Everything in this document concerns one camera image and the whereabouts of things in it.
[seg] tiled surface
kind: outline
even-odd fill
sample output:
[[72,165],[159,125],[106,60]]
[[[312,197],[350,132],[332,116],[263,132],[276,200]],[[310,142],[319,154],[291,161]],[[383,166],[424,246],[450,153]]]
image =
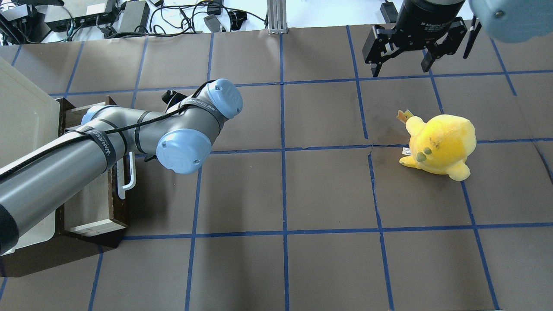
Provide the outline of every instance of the tiled surface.
[[492,310],[472,230],[385,234],[395,309]]
[[204,83],[209,46],[209,34],[148,38],[138,87],[180,87]]
[[284,86],[286,147],[368,143],[355,82]]
[[369,151],[286,152],[288,229],[376,227]]
[[480,144],[467,164],[478,223],[553,222],[553,184],[532,143]]
[[402,157],[401,148],[375,148],[371,155],[382,225],[469,225],[467,205],[459,183],[446,175],[430,175],[404,167],[399,164]]
[[280,171],[279,152],[210,156],[202,170],[197,232],[281,230]]
[[[551,37],[497,43],[508,71],[545,72],[506,76],[483,34],[468,60],[445,57],[433,76],[417,51],[372,79],[361,54],[368,29],[85,42],[69,76],[77,106],[111,95],[129,107],[136,96],[135,108],[163,111],[163,90],[191,94],[209,75],[242,84],[244,111],[199,174],[138,158],[120,248],[0,279],[0,309],[551,309]],[[73,46],[25,46],[37,57],[22,50],[15,64],[67,53],[26,73],[57,97]],[[16,51],[0,47],[1,57]],[[398,163],[409,135],[397,110],[427,121],[439,103],[476,128],[464,183]]]
[[123,241],[103,254],[93,310],[182,310],[190,240]]
[[80,48],[80,42],[26,44],[15,68],[46,93],[64,93]]
[[288,240],[290,309],[387,310],[378,233]]
[[553,309],[552,228],[488,229],[480,238],[503,310]]
[[281,237],[196,241],[190,310],[284,310]]
[[211,79],[220,77],[236,84],[279,81],[278,36],[266,30],[214,34]]
[[8,278],[0,310],[86,310],[98,255],[33,273]]

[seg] label sticker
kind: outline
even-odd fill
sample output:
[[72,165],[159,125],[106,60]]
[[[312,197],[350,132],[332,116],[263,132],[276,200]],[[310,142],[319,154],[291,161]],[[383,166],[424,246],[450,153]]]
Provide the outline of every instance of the label sticker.
[[86,7],[86,15],[102,14],[106,10],[105,3],[92,4]]

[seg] yellow stuffed toy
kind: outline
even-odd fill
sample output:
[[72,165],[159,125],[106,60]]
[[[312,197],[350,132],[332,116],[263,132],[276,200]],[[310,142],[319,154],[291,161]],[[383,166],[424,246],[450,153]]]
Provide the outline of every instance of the yellow stuffed toy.
[[398,111],[398,119],[411,134],[411,155],[399,163],[433,174],[447,174],[458,182],[468,178],[471,171],[465,161],[476,148],[474,126],[469,120],[439,115],[424,123],[409,110]]

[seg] plush toy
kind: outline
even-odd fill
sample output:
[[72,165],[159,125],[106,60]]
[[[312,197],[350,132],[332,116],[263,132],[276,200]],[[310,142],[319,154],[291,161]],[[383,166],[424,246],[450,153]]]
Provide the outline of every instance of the plush toy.
[[433,174],[447,174],[458,182],[468,178],[471,171],[465,161],[476,148],[474,126],[469,120],[439,115],[424,123],[409,110],[398,111],[398,119],[411,134],[411,155],[399,163]]

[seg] gray robot arm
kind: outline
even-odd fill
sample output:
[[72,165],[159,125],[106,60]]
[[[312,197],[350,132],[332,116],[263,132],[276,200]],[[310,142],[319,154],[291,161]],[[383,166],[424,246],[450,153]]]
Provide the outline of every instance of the gray robot arm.
[[195,172],[224,123],[242,110],[240,93],[225,79],[173,103],[164,113],[95,106],[82,126],[0,169],[0,254],[128,152]]

